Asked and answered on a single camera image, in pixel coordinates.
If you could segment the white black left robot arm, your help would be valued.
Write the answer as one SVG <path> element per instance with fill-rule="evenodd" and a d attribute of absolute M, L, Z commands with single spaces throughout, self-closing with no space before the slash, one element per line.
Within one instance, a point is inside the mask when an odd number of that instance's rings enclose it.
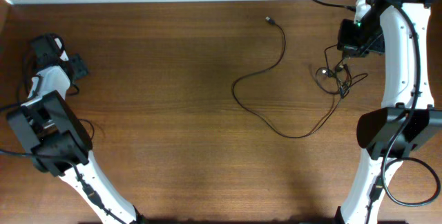
<path fill-rule="evenodd" d="M 63 39 L 46 33 L 30 42 L 35 58 L 23 60 L 24 101 L 6 107 L 6 120 L 29 158 L 42 173 L 70 185 L 103 223 L 146 223 L 100 169 L 93 153 L 93 135 L 66 103 L 69 88 L 87 76 L 78 55 L 69 56 Z"/>

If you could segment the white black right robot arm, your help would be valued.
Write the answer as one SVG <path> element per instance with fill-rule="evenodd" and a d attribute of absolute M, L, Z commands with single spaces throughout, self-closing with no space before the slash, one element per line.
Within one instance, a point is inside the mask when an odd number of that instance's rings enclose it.
<path fill-rule="evenodd" d="M 388 185 L 410 153 L 441 130 L 427 76 L 427 25 L 432 0 L 358 0 L 338 35 L 343 57 L 385 56 L 381 108 L 357 125 L 361 159 L 335 223 L 376 223 Z"/>

